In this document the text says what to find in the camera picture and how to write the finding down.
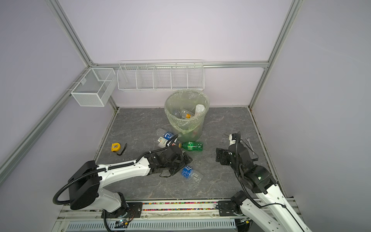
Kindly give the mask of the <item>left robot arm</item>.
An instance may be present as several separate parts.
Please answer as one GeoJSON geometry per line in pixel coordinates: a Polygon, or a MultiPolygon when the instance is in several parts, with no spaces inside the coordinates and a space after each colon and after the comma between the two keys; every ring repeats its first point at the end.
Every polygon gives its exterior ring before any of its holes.
{"type": "Polygon", "coordinates": [[[192,158],[177,146],[148,151],[134,160],[114,164],[86,162],[53,197],[55,205],[69,205],[71,210],[87,207],[101,209],[102,217],[133,218],[140,210],[130,207],[124,195],[106,186],[133,177],[180,172],[192,158]]]}

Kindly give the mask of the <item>clear bottle yellow label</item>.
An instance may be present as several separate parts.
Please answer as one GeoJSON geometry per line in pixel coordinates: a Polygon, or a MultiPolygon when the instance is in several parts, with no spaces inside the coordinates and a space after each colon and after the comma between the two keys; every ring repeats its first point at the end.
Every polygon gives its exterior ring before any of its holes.
{"type": "Polygon", "coordinates": [[[182,119],[190,119],[194,117],[194,114],[192,112],[185,110],[185,109],[181,109],[180,113],[181,113],[182,119]]]}

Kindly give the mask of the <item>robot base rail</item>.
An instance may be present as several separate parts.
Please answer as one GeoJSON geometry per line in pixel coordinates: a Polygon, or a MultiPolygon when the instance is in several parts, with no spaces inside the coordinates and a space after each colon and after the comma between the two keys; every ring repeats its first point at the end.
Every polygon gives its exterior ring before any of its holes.
{"type": "Polygon", "coordinates": [[[251,216],[237,211],[229,199],[129,201],[128,213],[109,213],[88,207],[71,210],[64,206],[53,227],[54,232],[284,232],[281,222],[267,206],[256,209],[249,203],[251,216]]]}

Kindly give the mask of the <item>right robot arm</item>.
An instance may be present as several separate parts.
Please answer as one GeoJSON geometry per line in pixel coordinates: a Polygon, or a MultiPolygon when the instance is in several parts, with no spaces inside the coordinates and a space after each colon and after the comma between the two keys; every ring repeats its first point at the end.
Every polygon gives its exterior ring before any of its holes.
{"type": "Polygon", "coordinates": [[[254,163],[249,148],[240,142],[231,142],[227,149],[216,149],[216,162],[230,166],[242,186],[242,191],[229,201],[218,202],[221,214],[244,216],[265,232],[310,231],[284,197],[270,171],[254,163]]]}

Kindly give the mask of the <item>clear bottle red cap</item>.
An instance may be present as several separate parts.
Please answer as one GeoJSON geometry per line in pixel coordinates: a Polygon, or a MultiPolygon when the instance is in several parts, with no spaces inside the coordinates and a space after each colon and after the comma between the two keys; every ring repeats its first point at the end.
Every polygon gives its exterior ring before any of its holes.
{"type": "Polygon", "coordinates": [[[205,106],[203,104],[197,104],[195,107],[195,117],[200,117],[203,116],[205,113],[205,106]]]}

